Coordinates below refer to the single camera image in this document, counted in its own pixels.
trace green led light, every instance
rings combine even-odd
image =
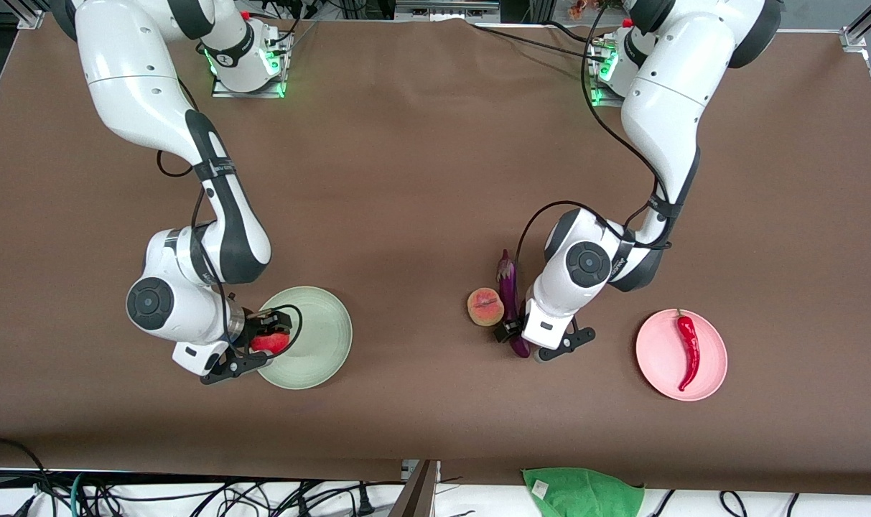
[[[605,60],[607,66],[602,66],[600,78],[602,81],[610,81],[610,76],[613,74],[613,68],[617,66],[617,53],[614,50],[610,51],[610,57]]]
[[[212,75],[217,78],[218,72],[215,72],[215,63],[212,62],[212,56],[208,55],[208,50],[205,50],[205,59],[208,60],[208,69],[212,72]]]

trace table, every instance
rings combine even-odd
[[[579,314],[599,337],[544,365],[472,325],[468,292],[494,285],[540,206],[622,220],[651,187],[587,113],[576,58],[459,20],[321,23],[287,98],[232,101],[208,97],[192,43],[174,50],[274,243],[232,291],[258,307],[329,289],[352,354],[304,392],[205,387],[132,326],[147,239],[188,223],[198,186],[106,130],[47,20],[19,33],[0,81],[0,435],[52,467],[393,479],[400,458],[428,457],[470,482],[577,465],[659,487],[871,493],[871,80],[836,35],[778,35],[727,73],[658,277],[602,292]],[[528,236],[524,284],[562,212]],[[639,373],[633,336],[667,307],[727,343],[710,399],[665,399]]]

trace red chili pepper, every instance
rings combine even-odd
[[[678,386],[679,391],[684,391],[687,385],[694,380],[694,377],[697,377],[697,370],[700,369],[700,341],[697,339],[694,321],[681,314],[681,309],[678,309],[678,331],[681,332],[684,351],[687,353],[687,372],[684,374],[681,385]]]

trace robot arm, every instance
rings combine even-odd
[[[623,96],[626,134],[658,171],[661,184],[635,235],[586,210],[563,215],[544,249],[546,267],[529,291],[525,340],[554,350],[576,311],[605,284],[627,292],[652,281],[697,173],[702,112],[725,68],[733,60],[750,62],[773,38],[779,9],[768,6],[774,4],[775,0],[625,3],[636,27],[620,30],[615,38],[618,59],[629,61],[607,81]],[[748,38],[754,32],[757,38]],[[648,55],[642,53],[644,43],[654,44]],[[740,50],[744,59],[736,57]],[[625,73],[632,77],[625,80]]]
[[[214,222],[156,233],[126,299],[134,324],[177,341],[174,360],[203,376],[244,330],[243,309],[211,289],[216,278],[205,256],[218,281],[254,281],[269,264],[269,239],[215,127],[183,97],[151,14],[131,0],[87,0],[75,20],[81,65],[103,123],[134,144],[185,158],[215,211]]]

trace white floor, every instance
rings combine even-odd
[[[328,488],[347,487],[354,482],[330,482],[315,488],[311,493]],[[239,485],[239,490],[245,490],[249,484]],[[216,490],[219,484],[195,485],[125,485],[114,492],[123,497],[152,498],[188,493]],[[272,483],[264,486],[271,503],[283,500],[297,483]],[[396,500],[400,485],[379,485],[369,487],[368,496],[373,506],[380,508],[376,515],[386,515],[387,507]],[[531,496],[523,485],[506,487],[506,485],[453,485],[442,484],[436,490],[435,517],[454,517],[459,514],[474,511],[471,517],[539,517],[540,511],[531,501]],[[647,490],[639,517],[648,517],[658,507],[665,490]],[[0,490],[0,516],[13,514],[18,507],[30,497],[29,488],[5,488]],[[750,517],[784,517],[786,506],[791,494],[773,492],[740,492],[744,500],[747,514]],[[184,500],[159,501],[158,503],[122,503],[124,517],[185,517],[188,516],[205,497],[185,498]],[[202,517],[213,517],[218,514],[223,498],[218,497],[205,508]],[[313,517],[340,517],[352,513],[352,503],[348,495],[343,494],[311,510]],[[63,504],[58,506],[59,515],[68,517],[70,510]],[[257,514],[254,508],[237,505],[231,508],[228,517],[260,517],[266,511]],[[296,511],[287,511],[284,517],[294,517]],[[37,498],[32,506],[29,517],[51,517],[52,506],[47,496]],[[796,507],[793,517],[838,517],[838,516],[871,517],[871,496],[842,496],[803,494]],[[726,516],[719,503],[718,492],[700,490],[678,490],[668,503],[662,517],[718,517]]]

